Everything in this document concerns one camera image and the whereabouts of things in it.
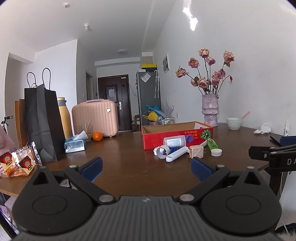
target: fluffy rug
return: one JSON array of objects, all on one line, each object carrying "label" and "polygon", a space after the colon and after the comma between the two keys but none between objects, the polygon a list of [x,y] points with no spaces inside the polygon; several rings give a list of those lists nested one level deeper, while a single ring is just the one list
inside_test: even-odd
[{"label": "fluffy rug", "polygon": [[283,234],[278,234],[278,237],[280,237],[284,241],[296,241],[296,233],[293,232],[290,235],[286,232]]}]

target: glass cup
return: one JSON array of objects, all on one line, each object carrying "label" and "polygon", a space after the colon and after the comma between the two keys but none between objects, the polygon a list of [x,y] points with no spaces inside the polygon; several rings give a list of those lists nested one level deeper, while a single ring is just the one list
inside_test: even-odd
[{"label": "glass cup", "polygon": [[81,125],[78,126],[78,131],[79,133],[85,131],[85,133],[87,134],[88,139],[85,140],[86,142],[91,141],[91,137],[92,137],[92,124],[85,124],[85,125]]}]

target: pink suitcase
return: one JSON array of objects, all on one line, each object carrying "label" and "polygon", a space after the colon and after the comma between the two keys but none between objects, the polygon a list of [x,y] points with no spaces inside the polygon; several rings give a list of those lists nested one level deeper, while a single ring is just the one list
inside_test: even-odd
[{"label": "pink suitcase", "polygon": [[93,132],[101,132],[105,137],[115,136],[118,132],[117,107],[110,100],[90,100],[72,108],[72,119],[75,135],[79,134],[78,126],[92,124]]}]

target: tissue box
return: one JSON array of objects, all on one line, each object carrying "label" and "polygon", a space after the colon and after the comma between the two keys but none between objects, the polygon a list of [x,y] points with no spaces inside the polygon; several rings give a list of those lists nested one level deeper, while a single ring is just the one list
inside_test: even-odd
[{"label": "tissue box", "polygon": [[85,141],[84,140],[66,140],[65,141],[65,151],[66,153],[76,152],[85,150]]},{"label": "tissue box", "polygon": [[153,150],[163,145],[165,137],[192,135],[194,139],[200,139],[205,129],[211,131],[211,138],[213,138],[213,127],[197,121],[162,126],[142,126],[143,147],[144,150]]}]

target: pink flower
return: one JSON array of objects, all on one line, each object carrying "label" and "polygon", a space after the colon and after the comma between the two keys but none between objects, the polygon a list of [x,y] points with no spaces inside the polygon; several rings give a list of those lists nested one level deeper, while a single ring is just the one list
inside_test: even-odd
[{"label": "pink flower", "polygon": [[198,52],[202,58],[208,58],[210,55],[210,51],[208,49],[200,49]]},{"label": "pink flower", "polygon": [[216,60],[213,59],[212,57],[208,57],[206,59],[206,61],[207,61],[207,63],[208,63],[209,66],[213,65],[214,63],[216,63]]},{"label": "pink flower", "polygon": [[208,84],[207,84],[207,81],[205,80],[205,78],[200,78],[198,81],[197,81],[197,84],[200,88],[203,88],[203,89],[207,89],[208,87]]},{"label": "pink flower", "polygon": [[216,80],[216,79],[212,80],[213,86],[217,86],[219,84],[219,82],[220,82],[220,80]]},{"label": "pink flower", "polygon": [[191,79],[190,82],[191,82],[191,84],[192,84],[193,87],[197,87],[198,86],[198,84],[193,79]]},{"label": "pink flower", "polygon": [[187,73],[186,70],[183,69],[183,68],[179,68],[179,69],[176,71],[176,76],[177,76],[178,78],[181,78],[182,76],[185,76],[186,74],[188,74],[188,73]]},{"label": "pink flower", "polygon": [[195,58],[190,58],[190,61],[188,62],[188,65],[189,65],[191,68],[197,68],[197,67],[199,67],[200,63],[198,62],[197,59],[195,59]]},{"label": "pink flower", "polygon": [[214,74],[212,75],[212,78],[213,79],[216,79],[216,80],[221,80],[223,79],[222,75],[218,72],[218,71],[215,71]]},{"label": "pink flower", "polygon": [[223,77],[226,76],[226,73],[225,73],[225,71],[224,71],[223,69],[220,69],[218,72],[219,72]]},{"label": "pink flower", "polygon": [[230,62],[234,61],[234,56],[232,55],[232,52],[225,51],[224,52],[224,60],[226,63],[230,63]]}]

